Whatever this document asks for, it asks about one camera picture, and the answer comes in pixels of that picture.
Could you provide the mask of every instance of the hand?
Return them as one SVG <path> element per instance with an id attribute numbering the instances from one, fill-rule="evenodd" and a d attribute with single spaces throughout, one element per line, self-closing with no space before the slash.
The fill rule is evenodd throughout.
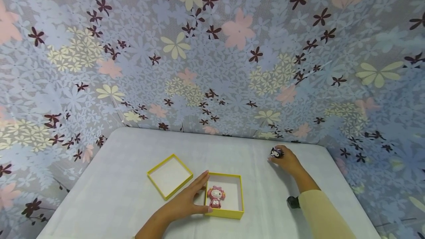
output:
<path id="1" fill-rule="evenodd" d="M 200 206 L 193 204 L 193 200 L 197 197 L 198 191 L 205 189 L 205 184 L 210 175 L 208 171 L 203 172 L 196 178 L 187 188 L 183 189 L 170 202 L 162 206 L 158 212 L 165 216 L 170 222 L 183 219 L 192 214 L 205 214 L 212 212 L 209 206 Z"/>
<path id="2" fill-rule="evenodd" d="M 283 170 L 293 176 L 305 171 L 297 156 L 295 156 L 295 154 L 290 149 L 284 145 L 278 145 L 275 146 L 275 148 L 282 150 L 283 157 L 280 159 L 269 157 L 269 161 L 279 165 Z"/>

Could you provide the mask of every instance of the light blue flower print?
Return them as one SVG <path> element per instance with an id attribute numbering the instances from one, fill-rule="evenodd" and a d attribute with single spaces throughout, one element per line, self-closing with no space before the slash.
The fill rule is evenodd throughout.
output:
<path id="1" fill-rule="evenodd" d="M 308 17 L 308 13 L 305 13 L 304 15 L 302 15 L 301 11 L 299 11 L 297 13 L 297 18 L 291 19 L 291 23 L 295 23 L 294 29 L 298 29 L 300 24 L 306 26 L 307 22 L 304 21 L 304 19 L 307 18 L 307 17 Z"/>

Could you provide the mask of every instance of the hello kitty figurine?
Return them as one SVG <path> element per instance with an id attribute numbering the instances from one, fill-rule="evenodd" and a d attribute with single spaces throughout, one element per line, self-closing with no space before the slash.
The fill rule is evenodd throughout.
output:
<path id="1" fill-rule="evenodd" d="M 210 207 L 211 208 L 221 208 L 221 200 L 224 200 L 226 194 L 223 189 L 219 186 L 213 186 L 207 192 L 207 196 L 210 198 Z"/>

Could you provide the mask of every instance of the white tablecloth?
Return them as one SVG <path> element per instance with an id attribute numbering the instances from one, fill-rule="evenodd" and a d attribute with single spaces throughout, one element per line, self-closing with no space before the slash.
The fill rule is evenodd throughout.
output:
<path id="1" fill-rule="evenodd" d="M 193 217 L 171 224 L 165 238 L 311 238 L 294 180 L 267 161 L 282 144 L 140 128 L 114 131 L 38 239 L 129 239 L 165 201 L 146 172 L 175 153 L 194 177 L 211 172 L 242 176 L 245 213 L 241 220 Z M 380 238 L 324 147 L 286 143 L 327 193 L 357 238 Z"/>

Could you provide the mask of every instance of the floral fabric backdrop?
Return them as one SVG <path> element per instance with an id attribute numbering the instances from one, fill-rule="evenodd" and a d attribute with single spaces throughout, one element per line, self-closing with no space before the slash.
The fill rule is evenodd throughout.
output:
<path id="1" fill-rule="evenodd" d="M 0 33 L 0 238 L 123 125 L 318 143 L 383 238 L 425 237 L 425 0 L 0 0 Z"/>

